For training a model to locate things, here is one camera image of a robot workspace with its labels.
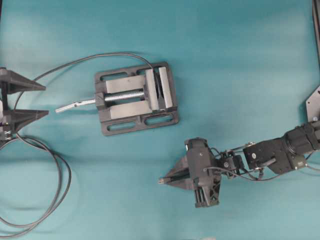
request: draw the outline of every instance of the teal mat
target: teal mat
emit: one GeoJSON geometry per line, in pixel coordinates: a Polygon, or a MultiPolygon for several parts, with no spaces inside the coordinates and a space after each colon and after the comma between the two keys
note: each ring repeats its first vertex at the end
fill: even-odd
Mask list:
{"type": "MultiPolygon", "coordinates": [[[[310,0],[3,1],[0,66],[33,79],[116,51],[170,64],[180,122],[104,137],[94,106],[55,114],[93,96],[96,72],[135,59],[95,59],[42,79],[47,90],[26,93],[19,108],[50,114],[22,133],[64,154],[73,179],[62,205],[21,239],[319,239],[320,176],[307,169],[270,182],[223,178],[220,205],[210,208],[194,208],[191,191],[157,185],[186,139],[224,150],[306,121],[305,99],[320,84],[310,0]]],[[[0,155],[0,215],[36,220],[57,185],[54,163],[22,143],[0,155]]]]}

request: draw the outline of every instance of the wire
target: wire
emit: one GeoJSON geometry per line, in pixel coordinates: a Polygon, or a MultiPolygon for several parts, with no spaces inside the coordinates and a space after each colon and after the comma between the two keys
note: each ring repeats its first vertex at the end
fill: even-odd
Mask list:
{"type": "Polygon", "coordinates": [[[213,149],[213,150],[216,151],[216,153],[218,154],[218,155],[216,155],[216,156],[220,156],[220,155],[221,155],[221,152],[220,152],[218,149],[216,149],[215,147],[210,147],[210,149],[213,149]]]}
{"type": "Polygon", "coordinates": [[[266,181],[270,181],[270,180],[276,179],[276,178],[278,178],[278,177],[280,177],[280,176],[282,176],[282,175],[285,174],[285,173],[282,173],[282,174],[278,174],[278,175],[275,175],[275,176],[270,177],[270,178],[256,179],[256,180],[254,180],[254,179],[251,179],[251,178],[248,178],[248,177],[245,177],[245,176],[236,174],[236,173],[234,173],[233,171],[229,171],[229,170],[226,170],[226,169],[224,169],[224,168],[217,167],[217,166],[205,167],[205,168],[203,169],[203,171],[205,172],[205,171],[207,171],[208,169],[217,169],[217,170],[230,173],[230,174],[232,174],[232,175],[234,175],[234,176],[237,176],[237,177],[240,177],[240,178],[242,178],[242,179],[246,179],[246,180],[252,181],[252,182],[266,182],[266,181]]]}
{"type": "MultiPolygon", "coordinates": [[[[102,54],[95,54],[95,55],[91,55],[91,56],[87,56],[87,57],[83,57],[68,63],[65,63],[63,65],[60,65],[56,68],[53,68],[39,76],[37,76],[34,81],[38,81],[39,79],[53,73],[56,72],[60,69],[66,68],[68,66],[71,65],[75,65],[75,64],[79,64],[82,62],[85,62],[87,60],[91,60],[94,58],[99,58],[99,57],[110,57],[110,56],[127,56],[127,57],[132,57],[132,58],[136,58],[136,59],[140,59],[143,62],[145,62],[152,70],[153,70],[153,66],[151,65],[150,62],[148,62],[145,58],[138,56],[136,54],[133,53],[129,53],[129,52],[110,52],[110,53],[102,53],[102,54]]],[[[24,94],[24,91],[20,92],[20,94],[18,95],[15,104],[14,104],[14,110],[17,109],[17,105],[19,100],[21,99],[21,96],[24,94]]],[[[51,204],[49,205],[48,209],[45,211],[45,213],[36,221],[33,221],[31,223],[27,223],[27,224],[15,224],[15,223],[11,223],[7,220],[5,220],[4,218],[0,217],[0,222],[10,226],[10,227],[14,227],[14,228],[22,228],[24,230],[14,233],[14,234],[10,234],[10,235],[0,235],[0,239],[9,239],[9,238],[16,238],[16,237],[20,237],[23,236],[27,233],[29,233],[32,229],[34,229],[37,225],[39,225],[40,223],[42,223],[48,216],[50,216],[50,214],[52,214],[57,207],[62,203],[62,201],[65,199],[69,189],[70,189],[70,185],[71,185],[71,178],[72,178],[72,172],[71,172],[71,168],[69,166],[69,164],[56,152],[52,151],[51,149],[49,149],[44,143],[42,143],[41,141],[35,139],[35,138],[31,138],[31,137],[23,137],[20,136],[20,134],[17,132],[16,133],[16,137],[7,141],[5,144],[3,144],[2,146],[0,146],[0,150],[2,150],[3,148],[5,148],[6,146],[8,146],[9,144],[16,142],[16,141],[22,141],[23,143],[25,143],[26,145],[36,148],[38,150],[41,151],[45,151],[47,153],[49,153],[51,155],[51,157],[53,158],[57,170],[58,170],[58,185],[57,185],[57,189],[54,195],[54,198],[51,202],[51,204]],[[62,169],[60,166],[59,161],[57,160],[57,158],[59,158],[66,166],[67,170],[68,170],[68,181],[67,181],[67,185],[65,187],[65,190],[62,194],[62,196],[59,198],[59,194],[61,192],[61,188],[62,188],[62,169]]]]}
{"type": "MultiPolygon", "coordinates": [[[[68,62],[68,63],[65,63],[63,65],[60,65],[56,68],[53,68],[39,76],[37,76],[34,81],[38,81],[39,79],[42,79],[43,77],[49,75],[49,74],[52,74],[53,72],[56,72],[60,69],[63,69],[63,68],[66,68],[68,66],[71,66],[71,65],[75,65],[75,64],[79,64],[79,63],[82,63],[84,61],[87,61],[87,60],[90,60],[90,59],[95,59],[95,58],[101,58],[101,57],[112,57],[112,56],[127,56],[127,57],[132,57],[132,58],[136,58],[136,59],[140,59],[141,61],[145,62],[151,69],[154,69],[152,64],[147,61],[145,58],[143,58],[142,56],[139,56],[139,55],[136,55],[136,54],[133,54],[133,53],[130,53],[130,52],[107,52],[107,53],[101,53],[101,54],[95,54],[95,55],[91,55],[91,56],[86,56],[86,57],[83,57],[83,58],[80,58],[78,60],[74,60],[74,61],[71,61],[71,62],[68,62]]],[[[16,101],[15,101],[15,105],[14,105],[14,109],[17,108],[17,105],[18,105],[18,102],[21,98],[21,96],[24,94],[24,91],[20,92],[16,101]]]]}
{"type": "MultiPolygon", "coordinates": [[[[314,154],[314,153],[315,153],[314,151],[311,152],[305,159],[308,160],[308,159],[312,156],[312,154],[314,154]]],[[[308,164],[306,167],[309,168],[309,169],[311,169],[311,170],[320,172],[320,169],[319,169],[319,168],[315,168],[315,167],[313,167],[313,166],[310,166],[309,164],[308,164]]]]}
{"type": "Polygon", "coordinates": [[[317,171],[317,172],[320,172],[320,169],[319,168],[315,168],[313,166],[306,166],[307,168],[311,169],[311,170],[314,170],[314,171],[317,171]]]}
{"type": "Polygon", "coordinates": [[[312,154],[314,154],[314,151],[313,151],[312,153],[310,153],[310,154],[305,158],[305,160],[308,160],[308,159],[312,156],[312,154]]]}
{"type": "Polygon", "coordinates": [[[5,220],[4,218],[0,217],[0,222],[4,223],[10,227],[26,228],[25,230],[22,230],[20,232],[17,232],[17,233],[11,234],[11,235],[0,235],[0,239],[9,239],[9,238],[16,238],[16,237],[23,236],[23,235],[29,233],[32,229],[34,229],[42,221],[44,221],[50,214],[52,214],[57,209],[57,207],[65,199],[65,197],[70,189],[71,179],[72,179],[72,172],[71,172],[71,168],[70,168],[69,164],[59,154],[51,151],[44,143],[42,143],[41,141],[39,141],[37,139],[31,138],[31,137],[21,137],[18,133],[16,134],[16,136],[17,136],[16,138],[13,138],[12,140],[10,140],[10,141],[6,142],[4,145],[2,145],[0,147],[0,150],[2,150],[4,147],[6,147],[7,145],[9,145],[13,142],[20,140],[31,147],[34,147],[38,150],[42,150],[42,151],[49,153],[52,156],[52,158],[56,164],[57,170],[58,170],[58,185],[57,185],[57,190],[55,192],[55,195],[54,195],[54,198],[53,198],[51,204],[49,205],[46,212],[38,220],[33,221],[31,223],[27,223],[27,224],[14,224],[14,223],[11,223],[11,222],[5,220]],[[57,158],[59,158],[65,164],[65,166],[68,170],[67,185],[66,185],[65,190],[59,200],[58,200],[58,197],[59,197],[61,187],[62,187],[62,170],[61,170],[61,166],[60,166],[57,158]]]}

